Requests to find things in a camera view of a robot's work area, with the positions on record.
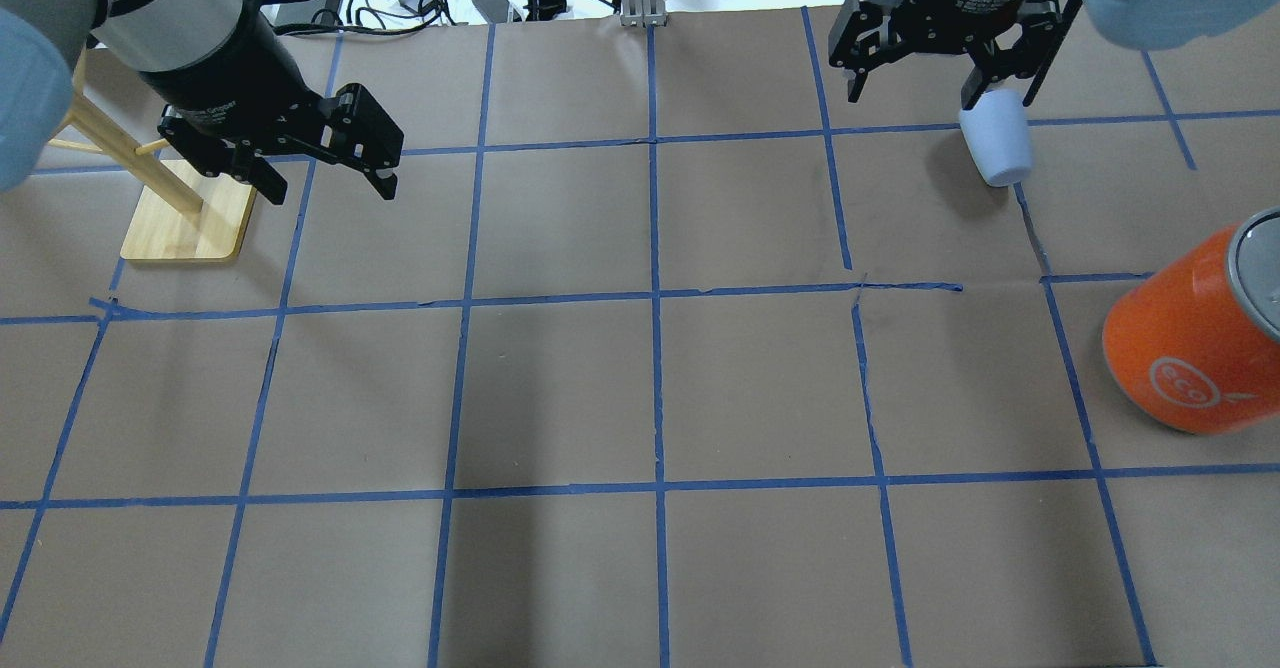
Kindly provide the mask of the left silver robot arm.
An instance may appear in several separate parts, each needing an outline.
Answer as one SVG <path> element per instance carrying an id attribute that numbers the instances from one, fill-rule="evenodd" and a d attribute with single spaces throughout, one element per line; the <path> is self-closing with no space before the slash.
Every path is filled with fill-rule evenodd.
<path id="1" fill-rule="evenodd" d="M 397 193 L 401 127 L 364 84 L 311 90 L 257 0 L 1 0 L 1 15 L 3 189 L 35 170 L 96 40 L 164 99 L 157 132 L 200 175 L 279 206 L 288 184 L 270 157 L 308 156 Z"/>

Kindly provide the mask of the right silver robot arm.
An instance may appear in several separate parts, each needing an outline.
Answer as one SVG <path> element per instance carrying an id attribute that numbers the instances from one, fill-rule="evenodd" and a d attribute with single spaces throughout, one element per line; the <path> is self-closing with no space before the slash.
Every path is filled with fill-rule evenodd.
<path id="1" fill-rule="evenodd" d="M 872 70 L 911 54 L 973 63 L 961 107 L 978 107 L 1002 81 L 1028 81 L 1032 106 L 1080 12 L 1108 42 L 1170 50 L 1229 33 L 1277 0 L 845 0 L 829 29 L 827 59 L 844 70 L 856 102 Z"/>

